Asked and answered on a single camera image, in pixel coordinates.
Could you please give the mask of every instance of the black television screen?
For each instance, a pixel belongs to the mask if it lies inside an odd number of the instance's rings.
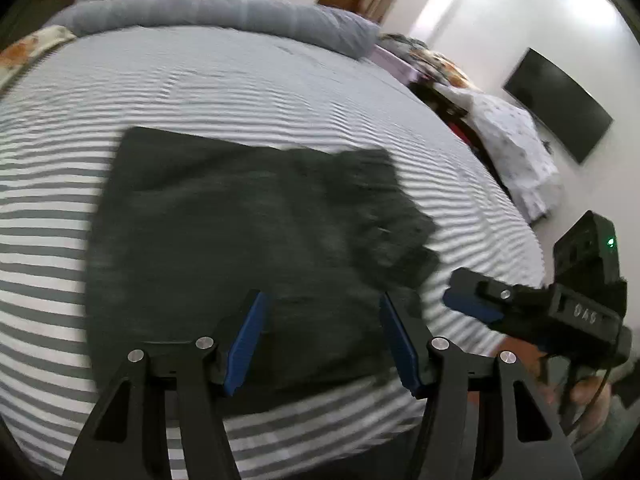
[[[542,121],[580,163],[612,122],[605,109],[578,83],[532,49],[504,89]]]

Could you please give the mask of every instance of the bed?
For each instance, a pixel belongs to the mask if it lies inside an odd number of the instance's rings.
[[[499,334],[443,306],[449,275],[467,266],[538,286],[542,252],[468,146],[359,54],[362,38],[347,29],[369,30],[368,22],[262,1],[278,6],[263,16],[285,9],[300,22],[319,13],[332,27],[292,39],[291,27],[277,35],[275,26],[259,34],[246,21],[213,26],[205,12],[233,5],[246,12],[255,0],[184,0],[192,9],[184,24],[167,17],[177,0],[138,1],[144,5],[124,13],[121,2],[88,2],[98,16],[91,30],[81,25],[84,10],[63,11],[52,23],[78,39],[0,98],[0,413],[35,462],[62,471],[96,399],[83,324],[84,250],[118,141],[133,125],[282,149],[385,148],[404,191],[438,226],[430,248],[441,263],[424,284],[424,319],[467,351],[494,350]],[[150,8],[162,12],[141,10]],[[129,21],[118,24],[123,15]],[[388,440],[418,424],[423,407],[394,370],[381,370],[229,418],[225,427],[242,478],[284,478]],[[185,478],[179,430],[168,428],[168,439],[173,478]]]

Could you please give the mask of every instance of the folded black cloth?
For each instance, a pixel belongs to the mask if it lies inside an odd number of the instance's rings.
[[[384,371],[380,292],[420,286],[437,263],[424,248],[433,230],[384,150],[331,155],[128,130],[88,241],[98,387],[142,342],[207,335],[251,288],[271,297],[246,382],[254,393]]]

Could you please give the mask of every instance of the silver pin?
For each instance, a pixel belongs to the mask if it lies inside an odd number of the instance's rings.
[[[435,337],[431,340],[431,346],[433,346],[436,350],[446,350],[447,348],[449,348],[449,341],[447,341],[443,337]]]
[[[511,365],[516,362],[517,357],[513,352],[505,350],[504,352],[500,352],[500,359],[502,359],[508,365]]]
[[[138,361],[142,361],[142,358],[145,356],[145,353],[142,350],[132,350],[127,355],[127,359],[132,363],[137,363]]]
[[[196,341],[196,346],[200,350],[206,350],[207,348],[211,348],[213,346],[213,339],[210,338],[209,336],[201,337]]]

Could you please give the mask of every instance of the mattress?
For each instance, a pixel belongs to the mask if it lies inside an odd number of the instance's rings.
[[[368,60],[215,27],[128,28],[62,46],[0,100],[0,413],[36,462],[61,472],[96,399],[82,307],[86,237],[122,132],[146,126],[253,146],[382,147],[438,225],[422,292],[435,335],[489,354],[500,341],[442,295],[467,266],[539,285],[537,240],[436,115]],[[394,370],[225,421],[245,479],[362,452],[415,424],[424,403]],[[186,478],[179,429],[172,475]]]

